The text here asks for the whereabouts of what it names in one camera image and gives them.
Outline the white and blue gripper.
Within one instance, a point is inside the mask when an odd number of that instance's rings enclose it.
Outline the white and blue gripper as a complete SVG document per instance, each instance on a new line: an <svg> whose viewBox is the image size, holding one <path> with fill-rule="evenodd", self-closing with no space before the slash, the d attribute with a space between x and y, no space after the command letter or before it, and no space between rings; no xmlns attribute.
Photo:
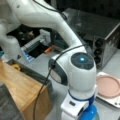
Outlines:
<svg viewBox="0 0 120 120"><path fill-rule="evenodd" d="M89 101L78 101L67 94L61 104L61 120L99 120L97 108Z"/></svg>

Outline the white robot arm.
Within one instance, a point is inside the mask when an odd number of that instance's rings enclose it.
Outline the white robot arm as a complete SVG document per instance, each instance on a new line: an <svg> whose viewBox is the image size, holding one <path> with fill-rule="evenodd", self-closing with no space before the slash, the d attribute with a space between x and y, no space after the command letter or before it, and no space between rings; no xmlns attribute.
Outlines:
<svg viewBox="0 0 120 120"><path fill-rule="evenodd" d="M8 33L21 24L28 27L51 28L58 32L68 48L49 60L49 75L68 86L61 104L61 120L94 120L97 108L93 104L98 86L94 58L87 44L71 29L61 13L45 0L0 0L0 47L3 59L26 62L15 37Z"/></svg>

